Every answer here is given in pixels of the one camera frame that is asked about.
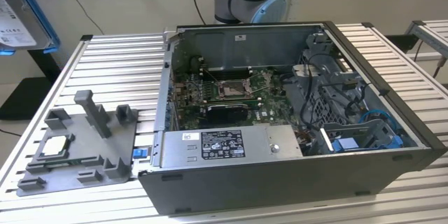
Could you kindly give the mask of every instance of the sticker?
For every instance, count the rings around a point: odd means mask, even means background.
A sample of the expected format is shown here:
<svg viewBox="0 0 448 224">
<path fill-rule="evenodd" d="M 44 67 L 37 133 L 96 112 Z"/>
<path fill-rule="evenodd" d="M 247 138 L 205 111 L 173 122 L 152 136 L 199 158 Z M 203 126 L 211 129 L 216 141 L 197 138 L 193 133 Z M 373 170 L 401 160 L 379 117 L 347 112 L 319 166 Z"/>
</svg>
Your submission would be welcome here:
<svg viewBox="0 0 448 224">
<path fill-rule="evenodd" d="M 199 132 L 183 133 L 181 134 L 181 139 L 183 140 L 200 140 Z"/>
<path fill-rule="evenodd" d="M 245 35 L 235 35 L 235 41 L 245 40 Z"/>
<path fill-rule="evenodd" d="M 203 159 L 245 157 L 241 130 L 201 133 Z"/>
<path fill-rule="evenodd" d="M 5 0 L 0 0 L 0 43 L 9 47 L 36 45 L 33 37 Z"/>
</svg>

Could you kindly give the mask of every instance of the motherboard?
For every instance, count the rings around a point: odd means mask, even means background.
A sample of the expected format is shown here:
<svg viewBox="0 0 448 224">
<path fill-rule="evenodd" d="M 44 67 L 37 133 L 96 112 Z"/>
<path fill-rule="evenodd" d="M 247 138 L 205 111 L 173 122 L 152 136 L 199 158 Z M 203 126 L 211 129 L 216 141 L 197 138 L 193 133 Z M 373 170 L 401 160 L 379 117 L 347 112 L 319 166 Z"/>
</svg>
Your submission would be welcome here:
<svg viewBox="0 0 448 224">
<path fill-rule="evenodd" d="M 275 69 L 223 73 L 201 69 L 175 81 L 180 130 L 231 126 L 291 125 L 297 128 L 292 106 Z"/>
</svg>

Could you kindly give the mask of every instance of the blue cable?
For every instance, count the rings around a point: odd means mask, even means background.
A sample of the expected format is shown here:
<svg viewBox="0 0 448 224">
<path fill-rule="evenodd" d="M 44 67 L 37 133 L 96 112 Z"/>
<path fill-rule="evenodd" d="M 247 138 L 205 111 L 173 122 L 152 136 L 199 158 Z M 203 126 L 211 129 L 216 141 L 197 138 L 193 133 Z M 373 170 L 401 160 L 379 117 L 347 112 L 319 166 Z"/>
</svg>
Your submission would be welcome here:
<svg viewBox="0 0 448 224">
<path fill-rule="evenodd" d="M 393 118 L 389 116 L 389 114 L 387 112 L 384 112 L 383 110 L 371 110 L 368 111 L 363 116 L 361 118 L 359 119 L 359 122 L 357 123 L 361 123 L 364 122 L 364 119 L 365 117 L 372 114 L 372 113 L 379 113 L 379 114 L 383 114 L 391 121 L 392 125 L 393 125 L 393 131 L 397 130 L 397 122 L 393 120 Z"/>
</svg>

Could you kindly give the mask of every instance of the metal rail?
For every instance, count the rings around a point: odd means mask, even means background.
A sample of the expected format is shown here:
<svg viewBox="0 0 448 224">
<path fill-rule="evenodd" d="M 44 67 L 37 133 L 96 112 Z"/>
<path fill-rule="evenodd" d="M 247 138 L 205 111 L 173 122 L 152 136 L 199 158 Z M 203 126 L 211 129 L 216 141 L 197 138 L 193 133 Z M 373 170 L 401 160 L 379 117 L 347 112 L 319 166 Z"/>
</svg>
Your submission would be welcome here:
<svg viewBox="0 0 448 224">
<path fill-rule="evenodd" d="M 399 95 L 448 145 L 448 94 L 375 28 L 340 25 L 341 32 Z M 117 104 L 139 109 L 135 146 L 152 144 L 163 35 L 95 36 L 83 41 L 0 171 L 0 222 L 16 223 L 447 223 L 448 155 L 421 172 L 411 172 L 376 196 L 215 212 L 160 216 L 139 181 L 45 195 L 17 197 L 17 181 L 44 134 L 48 109 L 81 112 L 77 90 L 92 89 L 107 110 Z M 147 160 L 135 160 L 133 174 Z"/>
<path fill-rule="evenodd" d="M 448 20 L 412 21 L 405 34 L 415 34 L 444 57 L 448 57 Z"/>
</svg>

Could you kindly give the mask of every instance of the warning label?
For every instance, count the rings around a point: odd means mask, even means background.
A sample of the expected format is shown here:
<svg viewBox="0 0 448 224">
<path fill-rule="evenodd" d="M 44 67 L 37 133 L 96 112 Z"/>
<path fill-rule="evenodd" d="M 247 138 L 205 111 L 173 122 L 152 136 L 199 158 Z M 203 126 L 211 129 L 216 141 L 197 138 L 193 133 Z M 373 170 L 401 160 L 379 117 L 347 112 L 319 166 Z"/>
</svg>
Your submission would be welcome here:
<svg viewBox="0 0 448 224">
<path fill-rule="evenodd" d="M 241 130 L 201 133 L 203 159 L 245 157 Z"/>
</svg>

